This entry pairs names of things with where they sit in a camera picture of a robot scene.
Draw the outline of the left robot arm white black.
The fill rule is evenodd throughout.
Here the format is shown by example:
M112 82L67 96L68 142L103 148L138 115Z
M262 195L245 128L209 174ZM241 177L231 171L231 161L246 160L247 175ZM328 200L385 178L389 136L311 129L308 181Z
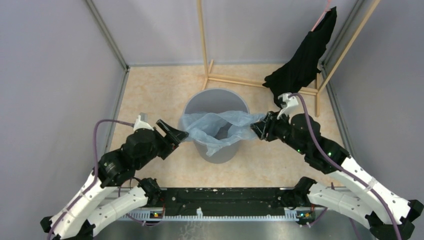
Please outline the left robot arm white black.
M49 240L92 240L105 227L134 209L154 207L160 202L161 189L153 178L144 178L129 193L108 204L101 202L125 182L133 179L151 160L165 160L189 133L175 129L159 119L155 127L139 114L134 123L122 121L133 128L120 148L94 158L94 167L86 182L72 200L57 214L44 217L40 225Z

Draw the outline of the grey plastic trash bin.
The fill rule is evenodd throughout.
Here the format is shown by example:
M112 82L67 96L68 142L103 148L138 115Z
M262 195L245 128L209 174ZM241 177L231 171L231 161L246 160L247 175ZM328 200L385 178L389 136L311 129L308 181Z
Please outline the grey plastic trash bin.
M226 111L250 113L247 103L237 93L225 88L209 88L194 95L185 105L182 115L199 112L222 113ZM180 120L178 128L182 130ZM205 146L196 142L193 143L203 159L213 164L222 164L228 162L236 155L241 141L234 146L225 147L211 157L206 156Z

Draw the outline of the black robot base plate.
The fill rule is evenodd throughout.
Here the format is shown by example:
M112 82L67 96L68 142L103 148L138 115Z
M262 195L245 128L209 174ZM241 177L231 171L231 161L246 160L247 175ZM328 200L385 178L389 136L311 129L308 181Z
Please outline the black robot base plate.
M283 216L289 210L312 211L306 191L282 187L164 188L145 205L163 210L166 217Z

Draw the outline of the light blue trash bag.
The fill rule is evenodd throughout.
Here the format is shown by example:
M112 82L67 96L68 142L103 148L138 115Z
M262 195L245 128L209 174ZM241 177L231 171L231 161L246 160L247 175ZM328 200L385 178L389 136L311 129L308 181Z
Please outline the light blue trash bag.
M188 132L188 140L205 146L205 155L212 157L225 147L257 139L251 125L264 117L264 113L250 114L240 110L196 112L183 114L180 124L181 129Z

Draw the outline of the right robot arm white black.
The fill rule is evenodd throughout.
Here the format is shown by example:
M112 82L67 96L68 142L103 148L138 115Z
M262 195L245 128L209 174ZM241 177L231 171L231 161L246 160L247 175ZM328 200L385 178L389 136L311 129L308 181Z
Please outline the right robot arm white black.
M282 141L303 155L310 167L339 181L350 191L350 194L341 193L303 177L293 192L297 205L310 203L338 212L361 224L379 240L411 238L415 230L413 222L422 214L423 204L387 189L346 149L321 136L320 124L308 114L289 117L270 111L250 127L261 140Z

